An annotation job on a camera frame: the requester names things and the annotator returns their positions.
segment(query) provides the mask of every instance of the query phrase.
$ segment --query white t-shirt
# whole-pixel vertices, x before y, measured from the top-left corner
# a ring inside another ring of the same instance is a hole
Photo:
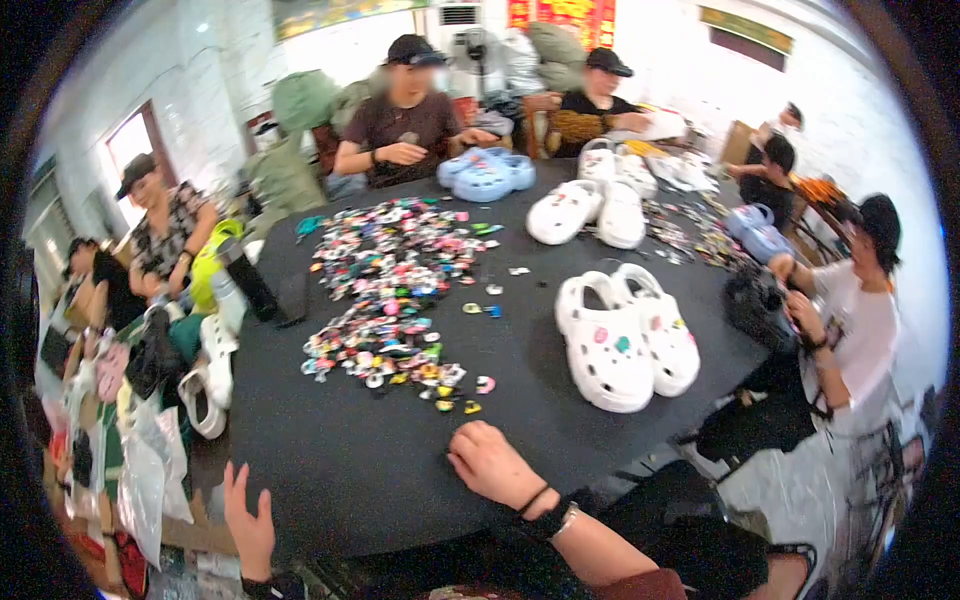
[[[889,293],[870,294],[860,289],[860,279],[853,274],[853,263],[841,260],[813,269],[813,281],[821,303],[820,317],[827,330],[828,345],[843,382],[850,392],[850,406],[836,411],[844,415],[857,409],[870,397],[890,371],[894,349],[900,333],[900,318]],[[806,398],[826,411],[820,395],[816,362],[800,353],[800,369]]]

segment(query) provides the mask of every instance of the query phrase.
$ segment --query black thermos bottle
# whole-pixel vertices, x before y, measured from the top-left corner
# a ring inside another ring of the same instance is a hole
[[[261,322],[271,320],[277,313],[276,297],[260,276],[240,243],[234,237],[228,237],[217,247],[217,259],[227,269],[233,282],[250,302],[256,318]]]

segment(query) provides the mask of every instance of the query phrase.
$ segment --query black t-shirt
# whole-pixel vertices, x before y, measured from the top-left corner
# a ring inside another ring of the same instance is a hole
[[[110,254],[93,256],[93,285],[107,282],[107,318],[104,325],[123,329],[147,311],[147,301],[130,290],[130,274]]]
[[[613,104],[610,108],[603,109],[596,106],[582,89],[568,91],[564,94],[564,99],[560,104],[560,110],[573,110],[580,114],[592,114],[598,117],[604,117],[612,114],[623,114],[624,112],[640,112],[640,109],[630,104],[619,96],[613,96]],[[580,154],[584,144],[561,142],[560,148],[554,153],[556,158],[573,158]]]

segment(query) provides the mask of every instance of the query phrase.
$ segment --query hand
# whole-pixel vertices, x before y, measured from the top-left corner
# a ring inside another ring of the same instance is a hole
[[[180,292],[183,291],[183,279],[186,277],[187,266],[186,263],[177,261],[177,266],[174,267],[173,273],[170,274],[170,278],[167,279],[167,287],[170,292],[170,298],[176,300],[180,295]]]
[[[546,485],[500,430],[481,420],[457,429],[446,458],[473,492],[515,511]]]
[[[641,112],[624,112],[617,115],[616,126],[621,130],[630,130],[631,132],[643,133],[650,128],[653,120]]]
[[[240,467],[233,480],[233,462],[224,469],[224,514],[240,554],[240,573],[256,582],[270,581],[270,555],[274,552],[274,521],[270,515],[270,492],[260,492],[256,517],[247,512],[247,476],[250,467]]]
[[[496,135],[476,128],[470,128],[460,132],[460,141],[465,144],[491,144],[498,139],[499,137]]]
[[[398,142],[397,144],[377,148],[373,153],[373,157],[377,160],[386,160],[393,164],[407,166],[417,164],[423,160],[427,154],[425,148],[406,142]]]
[[[790,278],[790,274],[793,273],[796,264],[797,259],[784,252],[771,258],[770,262],[767,263],[767,268],[777,276],[777,279],[786,283],[786,280]]]
[[[797,322],[797,326],[814,344],[820,344],[827,337],[820,313],[809,298],[796,290],[786,296],[786,311]]]

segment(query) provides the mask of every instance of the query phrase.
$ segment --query yellow bag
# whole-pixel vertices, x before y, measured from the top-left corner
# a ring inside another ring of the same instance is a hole
[[[224,268],[217,259],[217,248],[228,237],[240,239],[243,236],[243,224],[236,219],[225,219],[213,228],[210,239],[193,259],[190,269],[190,296],[200,312],[211,313],[217,310],[217,299],[210,286],[210,278]]]

